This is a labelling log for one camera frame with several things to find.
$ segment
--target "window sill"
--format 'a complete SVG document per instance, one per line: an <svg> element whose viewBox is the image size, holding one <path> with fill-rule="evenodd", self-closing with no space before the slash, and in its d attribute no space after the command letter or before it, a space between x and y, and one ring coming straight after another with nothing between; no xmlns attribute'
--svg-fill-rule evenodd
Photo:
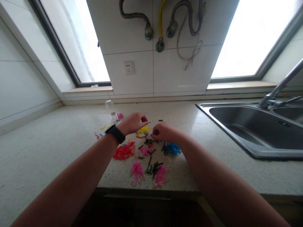
<svg viewBox="0 0 303 227"><path fill-rule="evenodd" d="M207 91L234 90L234 89L253 89L253 88L275 88L278 83L268 81L243 81L209 84Z"/></svg>
<svg viewBox="0 0 303 227"><path fill-rule="evenodd" d="M68 90L65 92L62 92L64 95L68 94L77 94L77 93L91 93L91 92L109 92L113 91L112 86L100 86L100 87L83 87L83 88L74 88L72 90Z"/></svg>

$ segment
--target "hand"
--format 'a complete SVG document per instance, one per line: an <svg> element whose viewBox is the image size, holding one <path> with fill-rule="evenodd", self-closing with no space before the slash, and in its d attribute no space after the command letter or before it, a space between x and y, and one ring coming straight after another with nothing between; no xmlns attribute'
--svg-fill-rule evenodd
<svg viewBox="0 0 303 227"><path fill-rule="evenodd" d="M155 140L163 140L169 143L177 143L183 133L166 122L159 123L152 129L152 137Z"/></svg>
<svg viewBox="0 0 303 227"><path fill-rule="evenodd" d="M142 127L148 124L148 120L143 113L132 113L128 115L124 121L117 125L117 128L123 135L127 136L128 134L135 133Z"/></svg>

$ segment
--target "electrical outlet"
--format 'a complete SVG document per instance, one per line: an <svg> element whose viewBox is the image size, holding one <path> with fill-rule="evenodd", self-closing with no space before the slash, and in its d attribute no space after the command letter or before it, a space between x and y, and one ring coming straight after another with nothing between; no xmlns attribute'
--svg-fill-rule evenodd
<svg viewBox="0 0 303 227"><path fill-rule="evenodd" d="M134 75L135 74L135 66L133 61L124 61L123 66L125 69L125 75Z"/></svg>

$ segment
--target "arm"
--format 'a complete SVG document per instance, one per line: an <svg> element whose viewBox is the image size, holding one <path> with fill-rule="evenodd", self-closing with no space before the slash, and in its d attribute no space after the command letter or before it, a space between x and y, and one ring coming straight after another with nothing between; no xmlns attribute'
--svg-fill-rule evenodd
<svg viewBox="0 0 303 227"><path fill-rule="evenodd" d="M153 138L176 143L203 196L227 226L290 226L248 183L188 134L163 122Z"/></svg>
<svg viewBox="0 0 303 227"><path fill-rule="evenodd" d="M128 135L147 124L144 114L133 113L117 128ZM60 173L11 226L70 226L98 185L118 144L112 134L104 135Z"/></svg>

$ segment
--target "window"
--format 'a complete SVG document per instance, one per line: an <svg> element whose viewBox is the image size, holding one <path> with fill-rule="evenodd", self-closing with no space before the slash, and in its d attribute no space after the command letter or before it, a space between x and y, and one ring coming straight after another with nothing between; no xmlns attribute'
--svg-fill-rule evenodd
<svg viewBox="0 0 303 227"><path fill-rule="evenodd" d="M211 83L261 79L300 27L300 5L297 0L240 0Z"/></svg>
<svg viewBox="0 0 303 227"><path fill-rule="evenodd" d="M78 87L110 85L86 0L31 0Z"/></svg>

